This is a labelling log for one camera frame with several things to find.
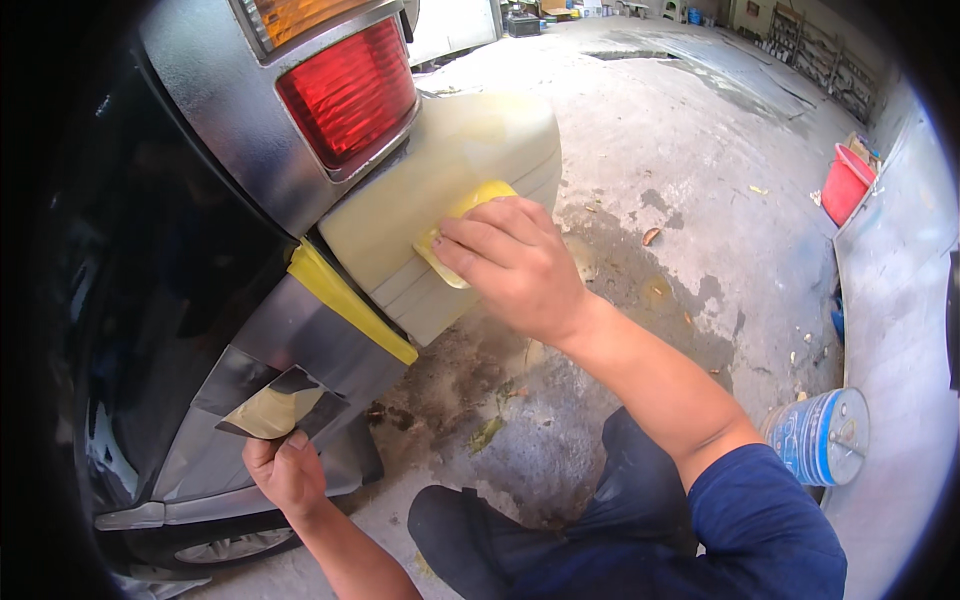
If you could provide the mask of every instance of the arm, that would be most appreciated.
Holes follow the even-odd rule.
[[[518,332],[610,388],[673,458],[687,490],[718,458],[762,442],[732,396],[678,351],[584,287],[539,204],[502,198],[444,219],[434,252]]]
[[[392,556],[326,498],[320,457],[302,431],[286,441],[247,440],[244,464],[287,517],[338,598],[420,598]]]

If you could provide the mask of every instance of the tail light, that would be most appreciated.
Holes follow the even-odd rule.
[[[264,52],[370,0],[240,0]]]
[[[394,18],[301,63],[277,80],[276,89],[330,169],[386,145],[417,100]]]

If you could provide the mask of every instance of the metal bucket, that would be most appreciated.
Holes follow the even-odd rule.
[[[780,406],[767,415],[760,435],[800,483],[843,485],[867,456],[867,401],[856,388],[843,388]]]

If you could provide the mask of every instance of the hand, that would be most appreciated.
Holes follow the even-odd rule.
[[[309,520],[327,502],[320,457],[300,430],[283,441],[248,439],[243,462],[257,487],[291,524]]]
[[[542,205],[494,198],[443,219],[433,251],[517,332],[554,347],[583,327],[589,292]]]

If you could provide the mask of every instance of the red bucket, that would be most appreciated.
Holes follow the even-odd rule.
[[[834,144],[833,149],[837,158],[830,167],[820,197],[830,219],[833,219],[833,223],[838,227],[842,227],[860,204],[860,199],[867,193],[867,188],[874,182],[876,175],[850,148],[843,144]]]

